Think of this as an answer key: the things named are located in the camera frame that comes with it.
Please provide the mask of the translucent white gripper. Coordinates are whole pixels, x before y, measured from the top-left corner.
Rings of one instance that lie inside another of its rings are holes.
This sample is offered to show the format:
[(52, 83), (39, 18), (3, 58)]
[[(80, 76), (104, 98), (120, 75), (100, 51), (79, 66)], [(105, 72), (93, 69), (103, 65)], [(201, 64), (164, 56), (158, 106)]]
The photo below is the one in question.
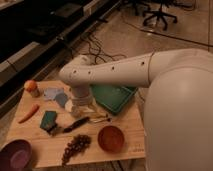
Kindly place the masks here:
[(71, 87), (70, 92), (72, 101), (71, 115), (73, 117), (82, 117), (86, 114), (95, 113), (93, 95), (88, 85)]

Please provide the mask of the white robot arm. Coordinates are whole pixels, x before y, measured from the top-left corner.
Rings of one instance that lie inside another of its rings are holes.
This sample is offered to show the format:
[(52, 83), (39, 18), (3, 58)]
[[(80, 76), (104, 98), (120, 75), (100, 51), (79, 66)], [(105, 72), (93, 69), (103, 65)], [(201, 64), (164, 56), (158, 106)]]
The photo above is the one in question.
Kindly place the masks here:
[(143, 87), (147, 171), (213, 171), (213, 53), (176, 49), (92, 65), (79, 55), (59, 72), (78, 105), (91, 84)]

